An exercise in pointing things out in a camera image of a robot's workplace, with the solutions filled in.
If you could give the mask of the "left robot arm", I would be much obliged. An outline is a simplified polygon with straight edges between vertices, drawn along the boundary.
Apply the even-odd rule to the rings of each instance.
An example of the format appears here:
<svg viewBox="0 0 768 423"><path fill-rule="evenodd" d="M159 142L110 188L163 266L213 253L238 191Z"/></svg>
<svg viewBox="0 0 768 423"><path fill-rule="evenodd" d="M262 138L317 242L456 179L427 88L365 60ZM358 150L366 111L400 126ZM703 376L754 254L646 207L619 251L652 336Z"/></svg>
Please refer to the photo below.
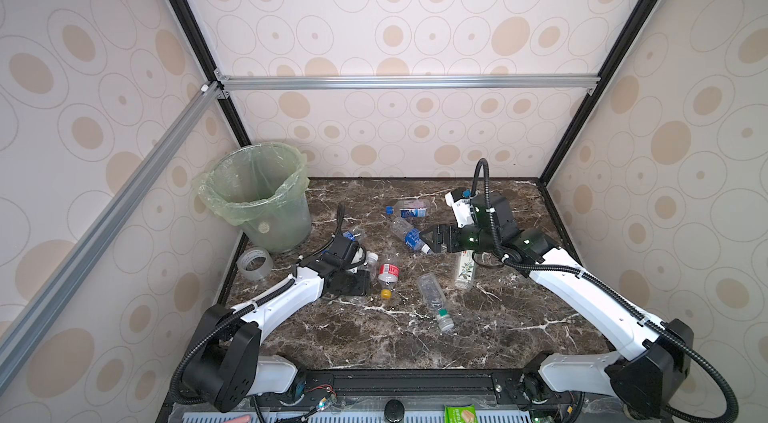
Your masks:
<svg viewBox="0 0 768 423"><path fill-rule="evenodd" d="M209 307L171 377L169 397L179 404L207 403L228 412L246 397L288 392L298 368L280 356L262 357L264 340L323 296L367 295L370 265L377 261L358 241L337 234L257 297L233 308Z"/></svg>

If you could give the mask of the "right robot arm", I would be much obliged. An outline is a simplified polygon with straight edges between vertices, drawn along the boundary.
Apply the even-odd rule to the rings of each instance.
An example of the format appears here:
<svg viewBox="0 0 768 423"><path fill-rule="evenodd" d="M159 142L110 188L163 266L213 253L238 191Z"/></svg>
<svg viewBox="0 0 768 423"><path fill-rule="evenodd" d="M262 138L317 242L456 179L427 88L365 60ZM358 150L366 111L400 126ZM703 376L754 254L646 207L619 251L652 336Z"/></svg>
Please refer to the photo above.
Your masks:
<svg viewBox="0 0 768 423"><path fill-rule="evenodd" d="M605 354L538 359L535 372L547 389L615 396L642 419L670 417L667 406L688 377L691 359L653 328L668 330L689 345L694 333L686 323L665 322L613 294L547 234L520 229L501 194L457 189L445 199L456 221L424 231L422 239L433 252L504 258L506 265L568 303L610 342L612 349Z"/></svg>

